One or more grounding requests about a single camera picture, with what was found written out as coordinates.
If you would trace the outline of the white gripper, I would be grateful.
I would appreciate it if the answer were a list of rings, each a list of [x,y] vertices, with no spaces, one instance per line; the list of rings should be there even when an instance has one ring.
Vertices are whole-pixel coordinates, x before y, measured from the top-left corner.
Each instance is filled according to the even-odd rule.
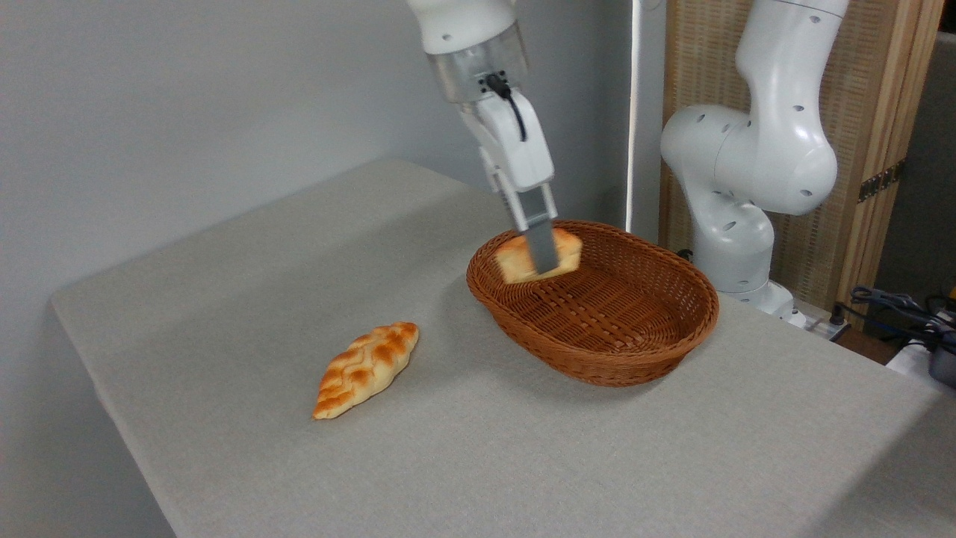
[[[504,202],[511,224],[526,239],[535,272],[556,269],[559,255],[553,219],[557,210],[547,183],[553,179],[554,166],[536,110],[522,92],[513,91],[511,99],[487,95],[469,102],[463,120],[485,151],[482,165],[488,183]],[[500,170],[517,191],[512,204]]]

